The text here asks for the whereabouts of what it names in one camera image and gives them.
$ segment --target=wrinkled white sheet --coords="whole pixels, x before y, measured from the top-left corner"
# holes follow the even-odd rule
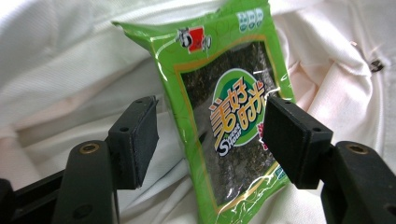
[[[155,94],[160,142],[143,188],[119,192],[121,221],[196,223],[188,165],[155,65],[110,21],[179,21],[223,2],[1,2],[0,177],[19,189],[62,170],[73,146],[104,139],[129,103]],[[396,3],[270,3],[297,104],[334,131],[334,143],[373,147],[396,172]],[[374,60],[385,68],[371,73]],[[319,191],[287,186],[251,222],[323,223]]]

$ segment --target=white fabric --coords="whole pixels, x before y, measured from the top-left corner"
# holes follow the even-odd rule
[[[0,2],[0,177],[19,189],[62,170],[73,146],[104,139],[129,103],[155,94],[160,143],[143,188],[119,192],[121,221],[196,223],[188,165],[155,65],[110,21],[180,21],[224,1]],[[396,2],[270,3],[297,104],[334,130],[334,143],[373,147],[396,172]],[[374,60],[385,68],[372,74]],[[318,192],[287,186],[251,222],[323,223]]]

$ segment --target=seaweed snack package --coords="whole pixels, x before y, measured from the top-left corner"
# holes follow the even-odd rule
[[[293,100],[267,0],[231,0],[178,23],[114,24],[158,65],[201,221],[247,223],[289,182],[261,141],[268,95]]]

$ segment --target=green plastic package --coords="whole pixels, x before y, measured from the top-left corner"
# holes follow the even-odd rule
[[[114,22],[155,60],[204,223],[247,223],[289,182],[261,141],[268,95],[293,93],[266,0],[164,25]]]

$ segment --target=white cloth background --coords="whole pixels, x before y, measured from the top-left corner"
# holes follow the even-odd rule
[[[119,193],[121,221],[196,223],[188,165],[155,65],[110,21],[179,21],[223,2],[0,2],[0,177],[19,189],[62,170],[73,146],[104,139],[129,103],[155,94],[160,142],[143,188]],[[373,147],[396,172],[396,2],[270,3],[297,104],[334,131],[334,143]],[[385,67],[372,74],[374,60]],[[318,192],[287,186],[251,222],[323,223]]]

